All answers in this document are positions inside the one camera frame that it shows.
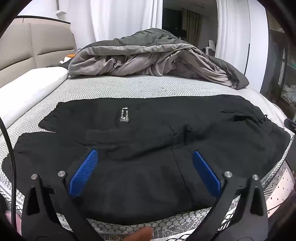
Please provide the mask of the person's left hand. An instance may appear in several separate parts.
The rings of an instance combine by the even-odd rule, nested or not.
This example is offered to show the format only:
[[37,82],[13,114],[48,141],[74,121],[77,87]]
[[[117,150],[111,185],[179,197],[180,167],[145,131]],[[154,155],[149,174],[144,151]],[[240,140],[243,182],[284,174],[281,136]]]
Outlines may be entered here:
[[137,232],[131,234],[128,239],[129,240],[135,240],[135,241],[150,241],[153,236],[153,229],[151,227],[143,227]]

